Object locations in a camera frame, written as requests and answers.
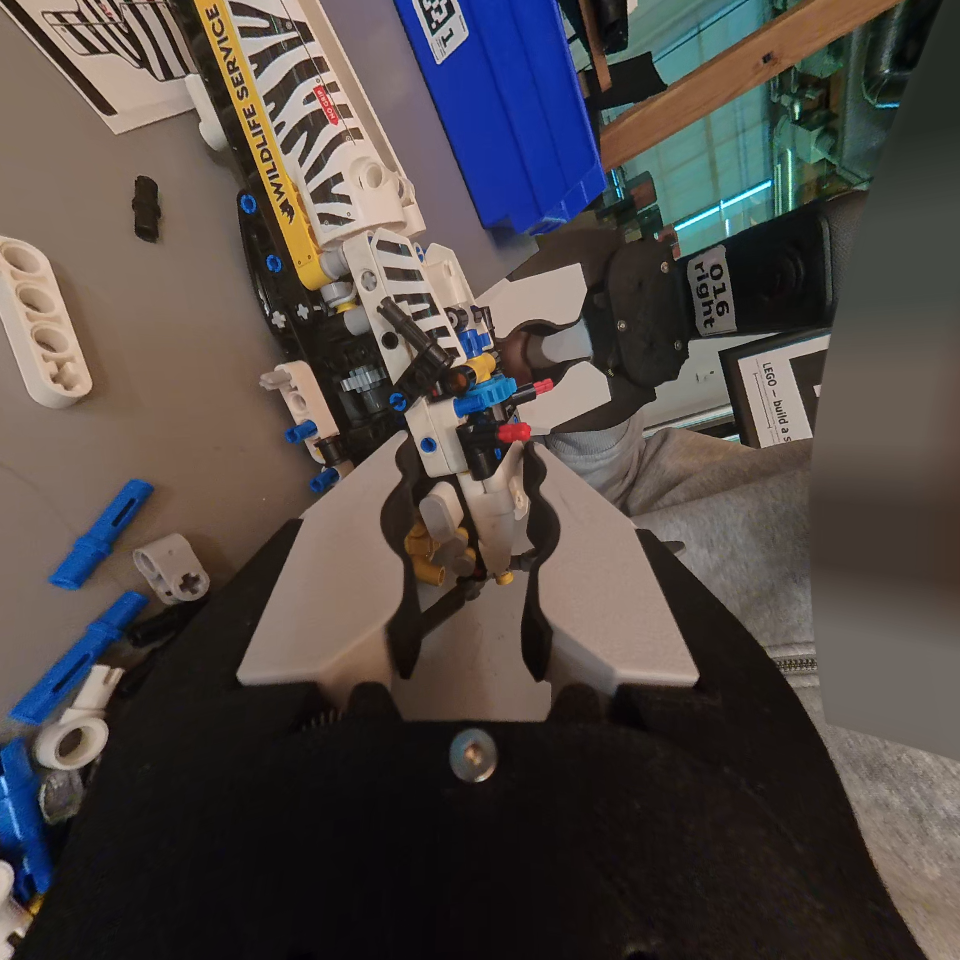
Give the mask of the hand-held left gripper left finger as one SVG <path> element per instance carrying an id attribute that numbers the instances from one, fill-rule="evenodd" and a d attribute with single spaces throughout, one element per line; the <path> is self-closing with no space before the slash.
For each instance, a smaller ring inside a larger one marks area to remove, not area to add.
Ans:
<path id="1" fill-rule="evenodd" d="M 420 473 L 413 441 L 389 440 L 301 516 L 237 670 L 245 687 L 390 687 L 420 651 L 404 542 Z"/>

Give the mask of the person's right hand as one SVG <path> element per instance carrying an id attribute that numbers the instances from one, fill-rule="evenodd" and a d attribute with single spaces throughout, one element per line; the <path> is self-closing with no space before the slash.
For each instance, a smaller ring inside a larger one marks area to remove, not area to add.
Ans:
<path id="1" fill-rule="evenodd" d="M 513 270 L 509 279 L 519 282 L 571 264 L 582 268 L 586 295 L 583 323 L 592 350 L 592 362 L 607 375 L 610 400 L 559 427 L 560 433 L 604 430 L 619 426 L 642 406 L 653 402 L 652 389 L 636 386 L 622 371 L 618 346 L 618 321 L 607 289 L 610 262 L 626 244 L 622 229 L 587 219 L 571 222 L 536 240 L 537 252 Z M 502 341 L 505 372 L 522 385 L 551 378 L 550 371 L 561 364 L 546 351 L 546 333 L 527 322 Z"/>

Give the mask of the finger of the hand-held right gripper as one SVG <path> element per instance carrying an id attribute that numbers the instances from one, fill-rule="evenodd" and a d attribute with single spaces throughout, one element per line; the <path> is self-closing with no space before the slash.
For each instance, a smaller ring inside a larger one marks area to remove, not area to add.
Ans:
<path id="1" fill-rule="evenodd" d="M 504 278 L 477 297 L 475 306 L 489 311 L 495 334 L 512 334 L 527 325 L 547 330 L 575 325 L 587 295 L 579 263 L 518 280 Z"/>
<path id="2" fill-rule="evenodd" d="M 558 330 L 532 334 L 526 344 L 527 364 L 534 381 L 550 380 L 554 387 L 525 404 L 525 423 L 534 436 L 546 436 L 610 400 L 609 381 L 593 362 L 587 330 Z"/>

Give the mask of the black lego pin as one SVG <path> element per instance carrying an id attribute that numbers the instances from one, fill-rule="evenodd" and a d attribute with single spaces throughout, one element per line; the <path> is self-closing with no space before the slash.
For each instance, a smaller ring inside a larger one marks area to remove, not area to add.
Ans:
<path id="1" fill-rule="evenodd" d="M 162 220 L 160 189 L 150 176 L 138 174 L 135 177 L 131 209 L 136 237 L 151 244 L 158 243 Z"/>

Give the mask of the zebra sticker sheet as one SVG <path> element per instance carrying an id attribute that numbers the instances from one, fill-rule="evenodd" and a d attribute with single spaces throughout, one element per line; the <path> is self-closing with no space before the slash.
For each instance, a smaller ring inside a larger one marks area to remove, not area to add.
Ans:
<path id="1" fill-rule="evenodd" d="M 167 2 L 3 1 L 2 11 L 114 134 L 194 108 L 194 62 Z"/>

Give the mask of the zebra striped lego helicopter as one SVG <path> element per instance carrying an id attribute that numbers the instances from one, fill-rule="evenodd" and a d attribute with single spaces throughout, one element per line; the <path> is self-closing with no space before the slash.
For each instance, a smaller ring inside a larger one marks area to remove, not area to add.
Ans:
<path id="1" fill-rule="evenodd" d="M 205 107 L 242 176 L 239 228 L 251 284 L 285 363 L 261 385 L 286 402 L 285 438 L 319 467 L 319 496 L 406 433 L 421 477 L 453 479 L 462 582 L 513 578 L 513 534 L 494 533 L 508 456 L 551 427 L 563 372 L 510 376 L 494 319 L 453 251 L 422 249 L 424 221 L 353 66 L 321 12 L 300 2 L 174 2 Z"/>

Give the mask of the wooden beam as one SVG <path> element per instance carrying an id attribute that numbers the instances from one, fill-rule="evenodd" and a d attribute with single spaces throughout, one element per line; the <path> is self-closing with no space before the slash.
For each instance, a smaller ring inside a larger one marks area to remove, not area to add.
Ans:
<path id="1" fill-rule="evenodd" d="M 799 2 L 602 126 L 599 154 L 604 170 L 629 162 L 896 5 Z"/>

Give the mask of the white angled lego beam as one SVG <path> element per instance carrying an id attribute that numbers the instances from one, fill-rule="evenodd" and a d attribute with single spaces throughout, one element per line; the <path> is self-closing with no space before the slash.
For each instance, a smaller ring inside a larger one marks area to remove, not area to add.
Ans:
<path id="1" fill-rule="evenodd" d="M 1 320 L 30 398 L 63 410 L 92 389 L 90 370 L 47 256 L 1 238 Z"/>

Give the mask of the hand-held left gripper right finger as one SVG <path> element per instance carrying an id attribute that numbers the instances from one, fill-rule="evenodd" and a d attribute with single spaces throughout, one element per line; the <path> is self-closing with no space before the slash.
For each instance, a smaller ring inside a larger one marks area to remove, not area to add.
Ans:
<path id="1" fill-rule="evenodd" d="M 555 691 L 693 688 L 699 671 L 635 524 L 540 443 L 523 451 L 532 546 L 521 654 Z"/>

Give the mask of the blue plastic bin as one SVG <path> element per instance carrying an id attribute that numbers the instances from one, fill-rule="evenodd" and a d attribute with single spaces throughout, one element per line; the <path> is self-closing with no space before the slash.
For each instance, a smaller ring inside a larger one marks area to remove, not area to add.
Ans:
<path id="1" fill-rule="evenodd" d="M 559 5 L 394 3 L 486 229 L 548 234 L 603 191 Z"/>

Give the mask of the black framed sign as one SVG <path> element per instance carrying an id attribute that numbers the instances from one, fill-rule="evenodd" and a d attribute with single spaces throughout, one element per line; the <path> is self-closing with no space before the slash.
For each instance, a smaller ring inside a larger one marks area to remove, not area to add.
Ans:
<path id="1" fill-rule="evenodd" d="M 720 351 L 743 446 L 812 439 L 831 336 L 828 328 L 790 331 Z"/>

